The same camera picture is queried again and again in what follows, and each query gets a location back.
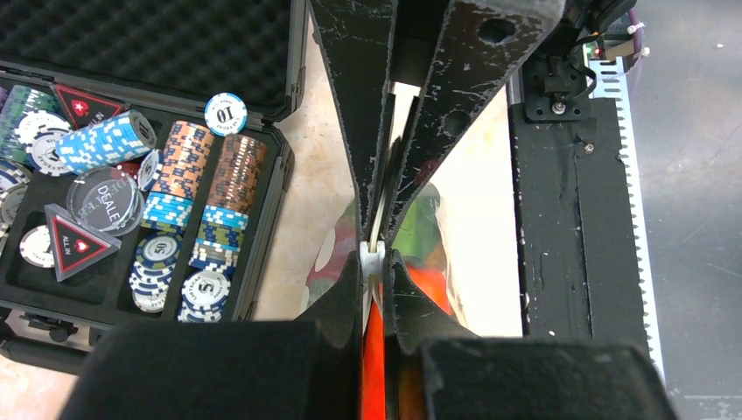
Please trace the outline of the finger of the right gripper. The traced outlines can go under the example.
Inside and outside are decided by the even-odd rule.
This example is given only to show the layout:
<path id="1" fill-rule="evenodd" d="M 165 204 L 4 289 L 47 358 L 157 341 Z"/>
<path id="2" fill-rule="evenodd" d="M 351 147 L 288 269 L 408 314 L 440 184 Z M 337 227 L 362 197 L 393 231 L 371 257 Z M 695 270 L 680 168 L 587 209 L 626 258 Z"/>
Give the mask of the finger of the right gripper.
<path id="1" fill-rule="evenodd" d="M 384 214 L 392 242 L 411 202 L 512 74 L 554 30 L 562 1 L 450 1 L 393 162 Z"/>
<path id="2" fill-rule="evenodd" d="M 368 238 L 389 140 L 389 73 L 398 2 L 310 5 L 353 181 L 356 230 L 360 238 Z"/>

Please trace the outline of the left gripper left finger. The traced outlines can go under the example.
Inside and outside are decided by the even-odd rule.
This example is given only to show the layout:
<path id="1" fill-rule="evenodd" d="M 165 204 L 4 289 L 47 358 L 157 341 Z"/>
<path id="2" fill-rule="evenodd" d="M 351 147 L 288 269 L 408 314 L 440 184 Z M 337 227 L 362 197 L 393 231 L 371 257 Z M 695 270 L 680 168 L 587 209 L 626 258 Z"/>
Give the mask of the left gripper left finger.
<path id="1" fill-rule="evenodd" d="M 356 419 L 362 274 L 291 321 L 120 325 L 87 357 L 63 419 Z"/>

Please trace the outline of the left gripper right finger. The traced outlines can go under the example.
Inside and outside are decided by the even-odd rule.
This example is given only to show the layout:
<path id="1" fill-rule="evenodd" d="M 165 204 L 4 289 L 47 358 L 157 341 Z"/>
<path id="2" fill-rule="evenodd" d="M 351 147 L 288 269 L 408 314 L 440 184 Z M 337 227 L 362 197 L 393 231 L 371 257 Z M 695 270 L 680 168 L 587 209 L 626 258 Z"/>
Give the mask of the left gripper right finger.
<path id="1" fill-rule="evenodd" d="M 382 265 L 389 419 L 674 419 L 649 359 L 627 343 L 480 337 Z"/>

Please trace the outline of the orange carrot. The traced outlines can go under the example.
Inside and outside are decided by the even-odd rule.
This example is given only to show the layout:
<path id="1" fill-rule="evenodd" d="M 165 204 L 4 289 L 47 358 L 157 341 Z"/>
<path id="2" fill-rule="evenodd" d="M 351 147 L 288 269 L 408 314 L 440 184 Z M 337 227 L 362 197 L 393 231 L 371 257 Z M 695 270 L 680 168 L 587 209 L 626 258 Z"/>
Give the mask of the orange carrot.
<path id="1" fill-rule="evenodd" d="M 445 274 L 437 269 L 418 268 L 406 263 L 412 281 L 445 313 L 453 315 Z M 372 298 L 365 332 L 361 386 L 360 418 L 365 420 L 386 418 L 384 337 L 382 314 Z"/>

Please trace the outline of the clear zip top bag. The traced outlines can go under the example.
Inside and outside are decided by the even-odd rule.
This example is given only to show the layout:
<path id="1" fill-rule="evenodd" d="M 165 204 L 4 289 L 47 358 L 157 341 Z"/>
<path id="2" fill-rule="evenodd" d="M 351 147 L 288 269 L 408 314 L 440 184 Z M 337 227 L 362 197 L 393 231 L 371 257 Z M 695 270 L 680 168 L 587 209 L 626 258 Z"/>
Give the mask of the clear zip top bag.
<path id="1" fill-rule="evenodd" d="M 483 342 L 412 281 L 416 260 L 386 249 L 365 277 L 361 254 L 346 254 L 337 281 L 301 314 L 313 324 L 305 378 L 308 419 L 361 419 L 363 348 L 370 301 L 383 320 L 385 419 L 486 419 Z"/>

